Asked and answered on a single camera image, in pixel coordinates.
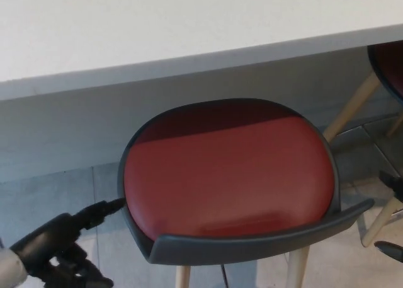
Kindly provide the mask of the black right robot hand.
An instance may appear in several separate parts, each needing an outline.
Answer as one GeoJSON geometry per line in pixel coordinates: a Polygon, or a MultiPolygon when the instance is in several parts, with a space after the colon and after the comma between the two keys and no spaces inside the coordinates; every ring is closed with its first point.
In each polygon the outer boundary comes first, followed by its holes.
{"type": "MultiPolygon", "coordinates": [[[[385,220],[388,221],[394,210],[398,209],[402,204],[402,178],[394,177],[384,171],[380,172],[380,181],[393,191],[393,197],[389,200],[388,204],[383,208],[382,213],[385,220]]],[[[402,263],[402,247],[388,241],[376,241],[374,246],[388,257],[402,263]]]]}

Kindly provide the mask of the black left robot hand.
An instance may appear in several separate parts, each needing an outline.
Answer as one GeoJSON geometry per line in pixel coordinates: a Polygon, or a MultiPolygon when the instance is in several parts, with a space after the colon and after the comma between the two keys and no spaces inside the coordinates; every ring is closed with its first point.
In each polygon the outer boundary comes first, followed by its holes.
{"type": "Polygon", "coordinates": [[[18,257],[26,273],[44,287],[113,287],[77,244],[83,229],[99,226],[105,217],[125,206],[125,199],[101,201],[78,213],[63,213],[46,222],[9,249],[18,257]]]}

